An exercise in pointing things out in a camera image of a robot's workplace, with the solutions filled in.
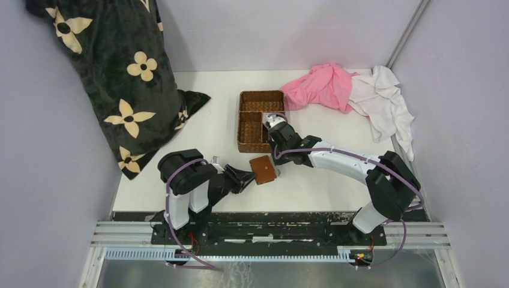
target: cable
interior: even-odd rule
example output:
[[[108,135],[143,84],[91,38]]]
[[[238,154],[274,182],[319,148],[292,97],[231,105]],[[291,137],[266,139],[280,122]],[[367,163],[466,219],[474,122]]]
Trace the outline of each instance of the cable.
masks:
[[[276,150],[277,150],[277,144],[274,147],[274,158],[276,160],[281,158],[281,156],[283,156],[283,155],[285,155],[287,153],[315,152],[315,151],[331,152],[330,148],[303,148],[303,149],[289,149],[289,150],[285,150],[285,151],[282,151],[281,153],[279,153],[278,155],[276,155]],[[405,180],[398,173],[394,172],[392,169],[390,169],[386,165],[383,165],[382,163],[379,163],[379,162],[377,162],[375,160],[371,160],[371,159],[368,159],[366,157],[363,157],[363,156],[360,156],[360,155],[357,155],[357,154],[354,154],[354,153],[350,153],[348,151],[344,151],[344,150],[341,150],[341,149],[332,149],[332,151],[336,152],[336,153],[339,153],[339,154],[350,156],[352,158],[359,159],[359,160],[364,161],[364,162],[368,162],[370,164],[374,164],[375,166],[378,166],[381,169],[384,169],[391,176],[395,177],[401,183],[403,183],[405,186],[407,186],[412,192],[415,193],[415,195],[417,195],[417,197],[419,197],[419,200],[420,200],[419,204],[417,204],[415,206],[412,206],[412,207],[409,207],[407,211],[415,210],[415,209],[418,209],[418,208],[421,208],[422,206],[424,206],[424,197],[419,192],[419,190],[417,190],[412,184],[410,184],[407,180]]]
[[[375,261],[375,251],[371,250],[371,263],[373,263],[373,261]]]
[[[193,243],[195,242],[196,245],[198,246],[198,249],[196,249],[196,252],[194,253],[194,255],[198,256],[198,253],[200,253],[200,242],[198,242],[198,239],[196,239],[193,234],[191,233],[191,241],[193,241]]]
[[[378,267],[378,266],[382,266],[382,265],[386,265],[387,263],[393,261],[396,256],[399,255],[399,253],[401,253],[401,251],[403,250],[403,246],[405,246],[405,242],[406,242],[406,224],[405,222],[403,221],[403,219],[400,220],[401,221],[401,224],[403,224],[403,240],[401,240],[401,245],[399,246],[398,250],[396,251],[396,253],[394,253],[389,259],[387,259],[386,261],[383,261],[383,262],[380,262],[378,264],[375,264],[375,265],[372,265],[372,266],[369,266],[369,267],[362,267],[362,266],[357,266],[357,267],[360,267],[360,268],[366,268],[366,269],[371,269],[371,268],[375,268],[375,267]]]
[[[364,262],[364,263],[366,263],[366,264],[368,264],[368,265],[371,265],[371,262],[368,262],[368,261],[366,261],[366,260],[364,260],[364,259],[362,259],[362,258],[359,258],[358,260],[360,260],[360,261],[362,261],[362,262]]]
[[[371,246],[369,247],[368,253],[373,251],[373,248],[375,247],[375,239],[373,236],[371,236]]]
[[[170,232],[171,232],[171,234],[173,236],[173,239],[177,243],[177,245],[179,245],[180,249],[182,249],[184,254],[187,254],[189,257],[193,258],[194,260],[196,260],[199,263],[204,265],[204,266],[177,266],[177,265],[174,265],[173,267],[176,267],[176,268],[187,268],[187,269],[210,269],[210,270],[214,270],[215,269],[214,265],[212,265],[210,263],[207,263],[207,262],[201,260],[200,258],[196,257],[193,253],[189,252],[182,245],[182,243],[180,243],[180,241],[178,240],[178,238],[177,238],[177,236],[175,234],[175,230],[172,227],[172,221],[170,219],[170,193],[171,193],[170,192],[170,183],[172,182],[172,180],[175,178],[175,176],[177,174],[182,172],[182,170],[184,170],[185,168],[187,168],[187,167],[189,167],[189,166],[191,166],[191,165],[193,165],[195,163],[200,163],[200,162],[204,162],[204,163],[208,164],[208,162],[205,159],[195,159],[195,160],[189,161],[189,162],[185,163],[184,165],[182,165],[179,169],[177,169],[170,176],[170,178],[168,178],[168,181],[166,181],[166,197],[167,197],[167,200],[166,200],[166,215],[168,215],[167,220],[168,220],[168,227],[170,228]]]

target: black pillow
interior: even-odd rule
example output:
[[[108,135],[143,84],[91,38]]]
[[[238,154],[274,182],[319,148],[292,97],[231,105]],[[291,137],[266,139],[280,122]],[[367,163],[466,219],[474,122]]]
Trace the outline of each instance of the black pillow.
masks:
[[[129,179],[210,99],[177,90],[155,0],[26,0],[26,9],[51,24]]]

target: white cloth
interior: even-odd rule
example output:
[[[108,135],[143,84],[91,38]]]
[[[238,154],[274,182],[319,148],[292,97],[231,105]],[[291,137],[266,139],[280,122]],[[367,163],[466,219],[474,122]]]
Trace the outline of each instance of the white cloth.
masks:
[[[410,124],[414,117],[408,112],[394,73],[387,67],[373,67],[373,75],[352,77],[352,93],[348,104],[363,116],[369,116],[371,134],[376,143],[393,134],[408,160],[414,160]]]

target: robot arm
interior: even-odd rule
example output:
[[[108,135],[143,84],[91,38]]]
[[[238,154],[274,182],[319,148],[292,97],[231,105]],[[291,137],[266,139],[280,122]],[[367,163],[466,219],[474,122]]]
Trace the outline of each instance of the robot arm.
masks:
[[[370,233],[387,220],[399,221],[415,197],[409,187],[389,177],[376,163],[389,167],[417,190],[420,189],[419,182],[396,153],[387,151],[383,156],[362,154],[337,149],[315,136],[302,139],[284,117],[275,114],[265,113],[264,125],[268,129],[275,165],[294,162],[332,170],[367,186],[372,201],[350,221],[350,225],[363,234]]]
[[[190,215],[195,221],[206,217],[222,198],[241,193],[255,179],[255,173],[228,164],[223,168],[217,159],[207,163],[198,150],[191,149],[167,154],[159,161],[161,180],[167,183],[174,176],[166,195],[164,219],[168,224],[171,219],[175,230],[184,227]]]

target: cream flower pattern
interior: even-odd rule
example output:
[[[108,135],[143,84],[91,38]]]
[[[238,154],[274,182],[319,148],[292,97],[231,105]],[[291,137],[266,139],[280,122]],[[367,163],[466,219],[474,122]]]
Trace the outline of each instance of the cream flower pattern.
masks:
[[[178,117],[180,120],[180,125],[175,127],[175,130],[180,130],[185,126],[185,121],[187,120],[187,118],[189,118],[189,116],[187,114],[187,108],[184,109],[184,111],[182,111],[182,112],[178,112]]]
[[[127,73],[131,76],[142,76],[143,81],[150,81],[154,78],[152,70],[157,68],[157,62],[154,58],[147,59],[146,54],[138,51],[134,54],[134,61],[136,63],[127,66]]]
[[[46,11],[55,19],[53,24],[56,29],[56,36],[61,37],[64,44],[74,53],[81,54],[83,48],[76,38],[76,34],[85,30],[92,22],[92,19],[76,17],[65,20],[62,14],[60,14],[58,7],[46,8]]]
[[[120,99],[120,103],[118,104],[118,110],[120,111],[120,115],[122,116],[108,116],[104,121],[111,123],[113,125],[124,124],[125,129],[131,136],[134,138],[138,137],[140,132],[140,127],[137,122],[143,122],[154,117],[154,112],[138,112],[135,113],[129,103],[125,100]]]
[[[148,0],[140,0],[145,6],[146,10],[150,13],[150,8],[148,7]]]
[[[131,152],[129,150],[125,149],[124,147],[120,146],[120,157],[122,157],[122,161],[118,163],[118,167],[120,167],[120,170],[123,168],[127,168],[127,170],[134,172],[134,173],[140,173],[140,166],[138,163],[136,163],[137,160],[145,156],[145,154],[138,155],[138,156],[131,156]]]

